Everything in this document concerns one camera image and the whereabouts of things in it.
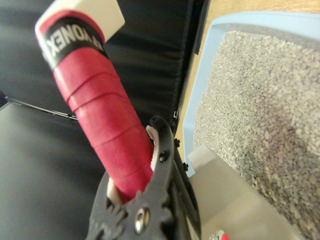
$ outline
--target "blue plastic rim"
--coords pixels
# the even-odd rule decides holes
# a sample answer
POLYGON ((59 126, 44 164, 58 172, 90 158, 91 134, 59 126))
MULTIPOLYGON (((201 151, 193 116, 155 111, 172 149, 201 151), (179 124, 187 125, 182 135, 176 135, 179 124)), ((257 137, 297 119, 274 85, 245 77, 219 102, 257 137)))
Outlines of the blue plastic rim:
POLYGON ((189 165, 186 172, 190 178, 195 174, 188 159, 194 149, 195 117, 197 107, 207 87, 208 78, 216 52, 229 26, 251 25, 277 30, 314 41, 320 46, 320 14, 254 11, 225 15, 214 19, 209 27, 199 66, 195 76, 190 100, 183 121, 184 160, 189 165))

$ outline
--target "black leather surface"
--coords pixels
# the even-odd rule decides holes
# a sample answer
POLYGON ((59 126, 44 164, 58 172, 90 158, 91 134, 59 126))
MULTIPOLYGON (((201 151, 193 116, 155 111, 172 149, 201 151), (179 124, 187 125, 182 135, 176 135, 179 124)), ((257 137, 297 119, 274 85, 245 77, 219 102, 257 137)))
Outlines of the black leather surface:
POLYGON ((104 168, 77 121, 0 110, 0 239, 80 240, 104 168))
MULTIPOLYGON (((71 114, 34 34, 51 0, 0 1, 0 88, 19 101, 71 114)), ((188 66, 193 0, 118 0, 125 26, 106 44, 142 124, 171 121, 188 66)))

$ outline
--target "gravel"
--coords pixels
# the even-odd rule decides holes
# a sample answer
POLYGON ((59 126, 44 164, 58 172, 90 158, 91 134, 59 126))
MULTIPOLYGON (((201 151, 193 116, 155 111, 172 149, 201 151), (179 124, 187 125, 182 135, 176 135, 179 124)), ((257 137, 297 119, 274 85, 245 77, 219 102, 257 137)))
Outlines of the gravel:
POLYGON ((202 143, 320 240, 320 52, 228 32, 195 117, 195 148, 202 143))

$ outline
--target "light blue tray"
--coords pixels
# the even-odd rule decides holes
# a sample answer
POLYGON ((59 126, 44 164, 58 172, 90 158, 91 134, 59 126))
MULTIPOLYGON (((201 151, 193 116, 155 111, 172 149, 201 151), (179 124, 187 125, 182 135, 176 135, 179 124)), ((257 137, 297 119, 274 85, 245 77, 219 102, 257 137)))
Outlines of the light blue tray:
POLYGON ((190 100, 183 121, 184 160, 188 177, 195 174, 188 154, 194 149, 195 116, 207 87, 216 52, 225 34, 237 30, 265 34, 320 51, 320 14, 255 11, 225 15, 214 19, 209 27, 190 100))

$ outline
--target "grey surface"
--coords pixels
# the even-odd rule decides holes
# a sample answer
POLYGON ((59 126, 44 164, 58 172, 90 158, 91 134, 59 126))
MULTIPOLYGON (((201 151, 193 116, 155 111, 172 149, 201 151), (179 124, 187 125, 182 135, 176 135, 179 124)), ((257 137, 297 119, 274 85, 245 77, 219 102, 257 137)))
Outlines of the grey surface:
POLYGON ((0 110, 0 239, 79 240, 104 168, 77 121, 0 110))
POLYGON ((228 32, 195 117, 206 143, 304 237, 320 239, 320 52, 228 32))

